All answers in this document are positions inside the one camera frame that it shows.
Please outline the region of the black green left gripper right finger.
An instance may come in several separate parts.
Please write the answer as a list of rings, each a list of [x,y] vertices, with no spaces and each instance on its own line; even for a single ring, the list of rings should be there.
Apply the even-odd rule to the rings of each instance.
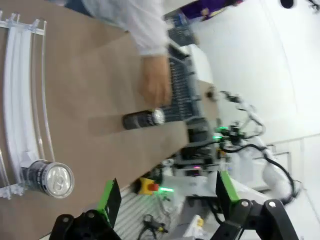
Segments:
[[[238,240],[245,230],[254,230],[261,240],[299,238],[280,200],[268,199],[259,204],[240,199],[226,171],[217,172],[215,193],[224,222],[213,234],[213,240]]]

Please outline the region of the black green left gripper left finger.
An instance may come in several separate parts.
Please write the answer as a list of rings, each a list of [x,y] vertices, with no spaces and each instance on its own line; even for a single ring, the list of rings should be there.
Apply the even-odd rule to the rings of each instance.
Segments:
[[[114,227],[121,206],[121,192],[116,179],[107,181],[95,209],[78,217],[61,214],[51,231],[52,240],[119,240]]]

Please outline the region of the person's left hand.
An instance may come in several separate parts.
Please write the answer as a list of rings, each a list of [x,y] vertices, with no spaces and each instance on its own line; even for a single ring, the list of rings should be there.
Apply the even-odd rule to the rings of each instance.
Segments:
[[[140,93],[145,102],[152,107],[170,105],[172,82],[169,56],[161,54],[142,57],[141,74]]]

